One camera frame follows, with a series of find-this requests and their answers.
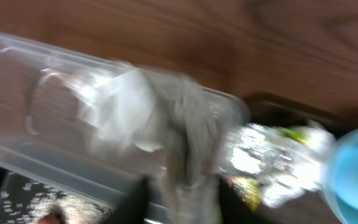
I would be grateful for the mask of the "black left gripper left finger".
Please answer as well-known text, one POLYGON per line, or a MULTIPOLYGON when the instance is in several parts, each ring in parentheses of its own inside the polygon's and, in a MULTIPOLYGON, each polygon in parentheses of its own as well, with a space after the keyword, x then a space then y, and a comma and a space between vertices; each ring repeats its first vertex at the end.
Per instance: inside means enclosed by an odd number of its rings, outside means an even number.
POLYGON ((150 200, 149 180, 143 177, 138 181, 101 224, 144 224, 150 200))

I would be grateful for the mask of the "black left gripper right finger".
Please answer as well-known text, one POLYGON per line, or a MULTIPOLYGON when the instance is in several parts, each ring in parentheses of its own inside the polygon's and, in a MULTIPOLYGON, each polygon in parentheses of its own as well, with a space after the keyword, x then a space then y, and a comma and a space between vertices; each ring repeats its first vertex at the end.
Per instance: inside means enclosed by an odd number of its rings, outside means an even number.
POLYGON ((252 212, 222 177, 219 177, 218 189, 223 224, 273 224, 270 220, 252 212))

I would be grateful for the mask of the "foil snack wrapper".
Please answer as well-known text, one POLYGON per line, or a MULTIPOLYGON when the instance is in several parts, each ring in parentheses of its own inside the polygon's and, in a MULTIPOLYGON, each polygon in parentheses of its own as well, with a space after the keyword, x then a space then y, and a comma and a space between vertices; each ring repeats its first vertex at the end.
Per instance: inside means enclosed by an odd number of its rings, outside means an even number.
POLYGON ((278 208, 322 189, 335 143, 314 121, 289 128, 249 123, 228 136, 219 170, 252 211, 261 203, 278 208))

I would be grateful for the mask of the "orange carrot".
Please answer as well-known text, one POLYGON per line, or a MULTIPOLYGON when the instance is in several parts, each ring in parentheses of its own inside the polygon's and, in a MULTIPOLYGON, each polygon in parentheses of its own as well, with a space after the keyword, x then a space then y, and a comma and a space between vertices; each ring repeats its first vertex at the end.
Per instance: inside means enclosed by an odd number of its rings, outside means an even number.
POLYGON ((64 224, 64 221, 58 215, 48 214, 39 219, 37 224, 64 224))

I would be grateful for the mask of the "white tissue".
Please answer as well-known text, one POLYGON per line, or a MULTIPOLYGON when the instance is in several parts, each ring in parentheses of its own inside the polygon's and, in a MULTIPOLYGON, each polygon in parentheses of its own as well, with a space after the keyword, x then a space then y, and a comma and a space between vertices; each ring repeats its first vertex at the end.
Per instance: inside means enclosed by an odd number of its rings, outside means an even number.
POLYGON ((216 157, 228 122, 190 77, 125 66, 67 75, 86 153, 149 174, 174 223, 215 223, 216 157))

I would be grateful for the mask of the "white rice pile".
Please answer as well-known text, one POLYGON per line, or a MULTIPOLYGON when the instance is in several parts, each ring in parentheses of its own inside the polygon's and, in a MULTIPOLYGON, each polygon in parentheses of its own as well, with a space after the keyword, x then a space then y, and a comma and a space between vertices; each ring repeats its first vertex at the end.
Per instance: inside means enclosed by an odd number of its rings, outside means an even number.
POLYGON ((108 208, 30 180, 7 183, 0 191, 0 224, 36 224, 47 215, 63 223, 95 224, 110 213, 108 208))

